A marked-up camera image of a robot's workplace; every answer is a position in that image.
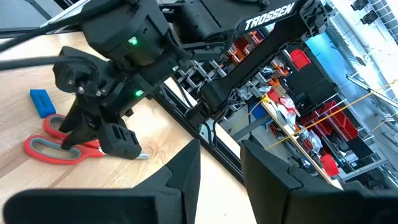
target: wooden surface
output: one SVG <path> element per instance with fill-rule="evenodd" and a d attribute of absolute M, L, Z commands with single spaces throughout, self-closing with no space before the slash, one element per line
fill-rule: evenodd
<path fill-rule="evenodd" d="M 83 34 L 57 34 L 26 42 L 0 54 L 0 60 L 58 55 L 63 45 L 95 54 Z M 43 120 L 34 108 L 29 90 L 46 89 L 60 114 L 68 112 L 74 96 L 56 89 L 51 66 L 1 72 L 0 83 L 0 207 L 10 196 L 31 188 L 131 188 L 160 169 L 193 139 L 154 100 L 142 100 L 126 123 L 136 132 L 143 151 L 151 154 L 151 160 L 104 157 L 87 159 L 75 166 L 45 164 L 22 150 L 22 142 L 28 136 L 44 133 Z M 217 133 L 239 155 L 239 146 L 220 127 Z M 246 189 L 204 148 L 196 220 L 255 223 Z"/>
<path fill-rule="evenodd" d="M 341 187 L 340 183 L 337 181 L 332 181 L 332 179 L 329 177 L 329 175 L 325 172 L 324 169 L 322 169 L 318 164 L 307 154 L 305 149 L 300 145 L 300 143 L 296 140 L 296 138 L 293 136 L 295 131 L 288 125 L 283 125 L 277 118 L 276 115 L 276 109 L 270 104 L 266 103 L 263 101 L 262 106 L 266 111 L 269 113 L 271 118 L 277 123 L 277 125 L 283 130 L 286 136 L 289 136 L 290 140 L 292 140 L 293 144 L 300 150 L 300 152 L 307 158 L 307 160 L 311 163 L 314 168 L 318 171 L 318 173 L 329 183 L 334 185 L 335 187 L 338 187 L 339 189 L 343 190 Z"/>

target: scissors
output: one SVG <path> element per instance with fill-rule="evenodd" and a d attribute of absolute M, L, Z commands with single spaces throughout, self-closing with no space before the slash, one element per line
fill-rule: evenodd
<path fill-rule="evenodd" d="M 57 139 L 51 139 L 41 135 L 29 136 L 24 141 L 24 151 L 34 159 L 50 164 L 60 165 L 74 165 L 89 157 L 100 158 L 106 155 L 100 147 L 98 140 L 86 142 L 82 145 L 73 146 L 69 151 L 61 148 L 62 141 L 67 138 L 67 134 L 57 130 L 53 123 L 62 123 L 65 119 L 64 115 L 53 114 L 44 119 L 43 128 L 52 137 Z M 63 159 L 56 156 L 48 155 L 44 152 L 40 152 L 34 147 L 34 143 L 39 143 L 44 146 L 56 149 L 59 151 L 67 151 L 73 153 L 72 159 Z M 141 153 L 136 159 L 149 159 L 149 154 Z"/>

